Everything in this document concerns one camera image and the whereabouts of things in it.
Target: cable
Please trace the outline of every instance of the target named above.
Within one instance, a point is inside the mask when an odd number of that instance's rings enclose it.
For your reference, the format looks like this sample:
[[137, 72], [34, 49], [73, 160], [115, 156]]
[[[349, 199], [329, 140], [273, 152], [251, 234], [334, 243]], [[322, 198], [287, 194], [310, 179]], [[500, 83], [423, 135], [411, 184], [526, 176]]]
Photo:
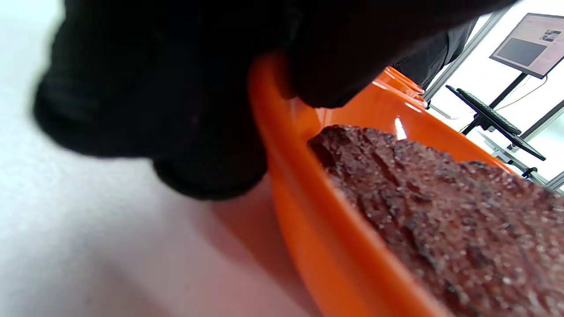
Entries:
[[529, 96], [530, 94], [534, 93], [537, 89], [541, 88], [545, 83], [547, 83], [547, 81], [548, 81], [548, 75], [544, 78], [544, 82], [543, 82], [542, 84], [540, 84], [539, 87], [533, 89], [531, 92], [529, 92], [529, 93], [526, 94], [525, 96], [523, 96], [523, 97], [521, 97], [521, 98], [515, 100], [514, 102], [512, 102], [512, 103], [510, 103], [510, 104], [506, 104], [505, 106], [503, 106], [503, 107], [501, 107], [501, 108], [495, 109], [495, 111], [497, 112], [497, 111], [499, 111], [499, 110], [502, 110], [503, 108], [506, 108], [506, 107], [508, 107], [508, 106], [510, 106], [510, 105], [512, 105], [512, 104], [514, 104], [514, 103], [516, 103], [516, 102], [518, 102], [518, 101], [520, 101], [520, 100], [522, 100], [522, 99], [525, 98], [526, 96]]

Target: black glove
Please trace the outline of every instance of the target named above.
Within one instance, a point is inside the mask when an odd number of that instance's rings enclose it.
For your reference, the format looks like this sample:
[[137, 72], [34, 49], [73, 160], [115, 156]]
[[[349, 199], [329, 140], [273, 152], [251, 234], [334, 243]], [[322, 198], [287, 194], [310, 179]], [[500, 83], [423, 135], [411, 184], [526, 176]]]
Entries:
[[515, 0], [65, 0], [34, 116], [60, 145], [148, 157], [175, 190], [241, 195], [266, 172], [246, 95], [284, 49], [298, 95], [340, 107], [428, 36]]

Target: white wall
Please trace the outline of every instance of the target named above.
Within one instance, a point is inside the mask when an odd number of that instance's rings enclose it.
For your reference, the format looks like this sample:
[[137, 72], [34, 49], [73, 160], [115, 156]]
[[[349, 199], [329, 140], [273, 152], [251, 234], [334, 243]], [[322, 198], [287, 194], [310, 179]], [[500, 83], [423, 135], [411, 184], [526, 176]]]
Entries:
[[[492, 102], [520, 74], [520, 71], [493, 61], [489, 57], [525, 14], [529, 12], [564, 15], [564, 1], [524, 0], [515, 5], [470, 54], [461, 67], [448, 80], [447, 84], [470, 91], [486, 104]], [[506, 100], [501, 102], [499, 108], [519, 99], [542, 83], [542, 80], [529, 77]], [[564, 63], [561, 63], [550, 72], [548, 82], [543, 87], [516, 104], [500, 110], [499, 113], [522, 131], [525, 131], [564, 99], [564, 86], [562, 83], [564, 83]], [[446, 88], [439, 90], [433, 97], [432, 102], [433, 105], [454, 118], [454, 120], [444, 119], [444, 117], [434, 112], [435, 115], [453, 129], [461, 130], [473, 119], [474, 112], [472, 109]], [[468, 138], [483, 148], [487, 148], [483, 139], [476, 132], [478, 129], [471, 132]], [[531, 141], [531, 144], [547, 157], [545, 162], [541, 162], [526, 153], [521, 153], [523, 151], [519, 152], [520, 159], [523, 158], [531, 166], [537, 166], [539, 173], [547, 178], [557, 175], [564, 169], [564, 163], [558, 157], [559, 149], [564, 148], [564, 130], [552, 129], [550, 135], [551, 137], [549, 138], [543, 137]]]

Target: white table surface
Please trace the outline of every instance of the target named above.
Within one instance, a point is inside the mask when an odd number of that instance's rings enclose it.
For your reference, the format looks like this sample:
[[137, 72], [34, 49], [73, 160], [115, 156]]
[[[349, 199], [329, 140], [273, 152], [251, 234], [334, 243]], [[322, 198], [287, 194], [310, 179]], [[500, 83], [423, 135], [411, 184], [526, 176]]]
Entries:
[[29, 100], [54, 3], [0, 6], [0, 316], [318, 316], [268, 180], [198, 202], [147, 161], [77, 156], [36, 129]]

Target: finger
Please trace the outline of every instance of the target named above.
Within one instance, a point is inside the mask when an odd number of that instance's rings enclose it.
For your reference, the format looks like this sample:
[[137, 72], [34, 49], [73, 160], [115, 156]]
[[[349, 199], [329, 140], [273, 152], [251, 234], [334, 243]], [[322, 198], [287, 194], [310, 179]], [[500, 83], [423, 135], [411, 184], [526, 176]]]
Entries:
[[341, 107], [433, 34], [515, 1], [309, 1], [290, 51], [292, 84], [313, 107]]
[[197, 19], [173, 4], [65, 1], [33, 110], [54, 141], [95, 156], [186, 148], [201, 104]]

